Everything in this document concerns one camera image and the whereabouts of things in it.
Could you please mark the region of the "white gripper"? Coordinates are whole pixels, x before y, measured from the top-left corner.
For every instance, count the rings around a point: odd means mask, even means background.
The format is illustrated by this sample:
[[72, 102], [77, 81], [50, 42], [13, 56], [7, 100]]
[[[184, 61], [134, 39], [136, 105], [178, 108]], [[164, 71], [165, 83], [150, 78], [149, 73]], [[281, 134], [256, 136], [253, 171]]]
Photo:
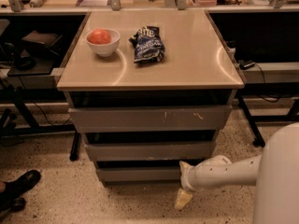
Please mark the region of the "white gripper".
[[178, 190], [174, 207], [182, 210], [192, 199], [190, 192], [196, 192], [200, 188], [219, 188], [224, 185], [224, 173], [232, 162], [223, 155], [218, 155], [197, 165], [190, 165], [186, 161], [180, 161], [180, 183], [182, 189]]

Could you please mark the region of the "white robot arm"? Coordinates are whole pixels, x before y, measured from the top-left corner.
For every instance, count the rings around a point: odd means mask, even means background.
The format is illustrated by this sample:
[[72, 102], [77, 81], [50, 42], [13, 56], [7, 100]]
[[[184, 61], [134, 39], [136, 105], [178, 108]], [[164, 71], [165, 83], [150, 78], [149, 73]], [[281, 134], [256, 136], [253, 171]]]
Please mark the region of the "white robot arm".
[[299, 123], [276, 131], [259, 156], [232, 162], [218, 155], [197, 165], [179, 165], [177, 210], [200, 189], [253, 186], [252, 224], [299, 224]]

